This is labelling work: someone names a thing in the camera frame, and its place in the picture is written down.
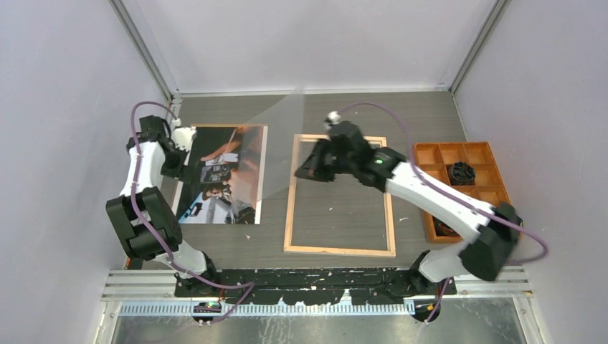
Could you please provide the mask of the clear acrylic sheet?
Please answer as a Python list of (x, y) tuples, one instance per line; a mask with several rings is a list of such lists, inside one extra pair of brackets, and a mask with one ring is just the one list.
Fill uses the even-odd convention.
[(244, 122), (234, 196), (257, 205), (290, 184), (293, 141), (303, 131), (305, 95), (296, 88)]

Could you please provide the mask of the light wooden picture frame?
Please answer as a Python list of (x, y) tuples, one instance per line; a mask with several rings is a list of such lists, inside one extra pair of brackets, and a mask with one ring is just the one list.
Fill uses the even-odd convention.
[(352, 175), (317, 182), (290, 177), (283, 250), (286, 253), (394, 258), (390, 194)]

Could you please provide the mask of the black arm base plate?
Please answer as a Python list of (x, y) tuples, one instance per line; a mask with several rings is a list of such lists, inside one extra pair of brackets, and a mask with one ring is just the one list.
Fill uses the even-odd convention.
[(421, 295), (435, 298), (442, 285), (429, 284), (418, 290), (407, 280), (407, 271), (380, 268), (319, 269), (224, 269), (207, 277), (211, 286), (194, 277), (183, 278), (178, 272), (176, 297), (217, 297), (229, 304), (253, 289), (244, 305), (335, 305), (345, 296), (353, 305), (396, 305), (406, 297)]

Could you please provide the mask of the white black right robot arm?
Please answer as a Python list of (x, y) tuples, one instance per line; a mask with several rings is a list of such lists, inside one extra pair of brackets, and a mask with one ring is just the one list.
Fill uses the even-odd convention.
[(519, 217), (510, 204), (494, 206), (466, 196), (401, 153), (372, 146), (350, 121), (327, 120), (326, 130), (294, 177), (331, 182), (338, 174), (350, 174), (364, 186), (414, 204), (459, 234), (460, 242), (417, 257), (401, 282), (409, 294), (427, 294), (438, 283), (464, 274), (487, 282), (497, 279), (519, 239)]

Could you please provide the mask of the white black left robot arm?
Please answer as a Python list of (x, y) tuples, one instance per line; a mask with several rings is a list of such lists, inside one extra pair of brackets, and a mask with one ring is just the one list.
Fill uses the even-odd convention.
[(107, 201), (109, 217), (130, 260), (156, 261), (174, 269), (183, 293), (210, 297), (220, 286), (213, 261), (189, 245), (174, 211), (161, 193), (164, 177), (190, 181), (192, 168), (185, 164), (193, 127), (171, 128), (168, 121), (149, 115), (128, 140), (128, 179), (120, 195)]

